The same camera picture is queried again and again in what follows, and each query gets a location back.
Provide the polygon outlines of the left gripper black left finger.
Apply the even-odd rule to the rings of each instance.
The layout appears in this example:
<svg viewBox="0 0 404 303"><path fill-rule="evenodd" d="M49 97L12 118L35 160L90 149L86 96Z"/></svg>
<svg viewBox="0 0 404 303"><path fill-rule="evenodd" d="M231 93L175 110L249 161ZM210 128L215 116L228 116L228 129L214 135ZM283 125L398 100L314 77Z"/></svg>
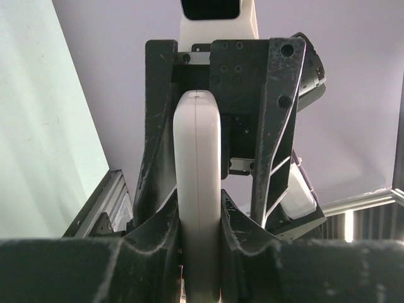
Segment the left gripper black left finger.
<svg viewBox="0 0 404 303"><path fill-rule="evenodd" d="M1 243L2 302L179 302L177 197L124 237Z"/></svg>

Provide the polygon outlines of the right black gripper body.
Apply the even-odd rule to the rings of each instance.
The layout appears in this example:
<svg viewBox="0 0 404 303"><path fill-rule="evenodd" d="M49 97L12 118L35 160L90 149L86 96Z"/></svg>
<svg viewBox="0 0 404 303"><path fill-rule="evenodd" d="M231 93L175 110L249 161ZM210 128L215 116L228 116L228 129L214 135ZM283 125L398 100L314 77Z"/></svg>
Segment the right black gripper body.
<svg viewBox="0 0 404 303"><path fill-rule="evenodd" d="M178 94L208 90L222 124L222 176L236 172L233 158L254 159L261 93L266 82L268 40L216 40L208 63L178 64L172 81Z"/></svg>

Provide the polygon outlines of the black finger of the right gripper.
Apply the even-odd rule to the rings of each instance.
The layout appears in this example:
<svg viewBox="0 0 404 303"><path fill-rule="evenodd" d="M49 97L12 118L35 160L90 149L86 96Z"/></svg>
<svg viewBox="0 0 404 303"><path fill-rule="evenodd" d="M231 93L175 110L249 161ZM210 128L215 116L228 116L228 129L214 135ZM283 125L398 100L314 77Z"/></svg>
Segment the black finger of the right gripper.
<svg viewBox="0 0 404 303"><path fill-rule="evenodd" d="M135 224L147 221L176 185L172 118L175 40L145 45L145 147L133 205Z"/></svg>
<svg viewBox="0 0 404 303"><path fill-rule="evenodd" d="M306 41L269 39L266 81L259 110L251 219L264 227L271 168L298 95Z"/></svg>

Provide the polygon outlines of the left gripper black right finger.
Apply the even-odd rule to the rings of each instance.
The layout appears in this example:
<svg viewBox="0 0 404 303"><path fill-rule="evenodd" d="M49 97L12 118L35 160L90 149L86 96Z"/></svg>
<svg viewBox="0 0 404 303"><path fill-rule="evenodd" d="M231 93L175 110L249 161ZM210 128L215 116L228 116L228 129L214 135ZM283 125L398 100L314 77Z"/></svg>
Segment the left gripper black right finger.
<svg viewBox="0 0 404 303"><path fill-rule="evenodd" d="M221 200L223 302L403 301L401 241L282 241Z"/></svg>

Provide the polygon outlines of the white red remote control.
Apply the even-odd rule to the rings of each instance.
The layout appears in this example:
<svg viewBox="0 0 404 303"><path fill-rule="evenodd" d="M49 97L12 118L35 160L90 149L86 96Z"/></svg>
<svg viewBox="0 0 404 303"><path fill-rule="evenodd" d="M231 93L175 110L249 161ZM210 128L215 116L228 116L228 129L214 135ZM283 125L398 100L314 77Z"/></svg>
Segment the white red remote control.
<svg viewBox="0 0 404 303"><path fill-rule="evenodd" d="M186 300L218 302L221 124L211 92L182 95L173 135Z"/></svg>

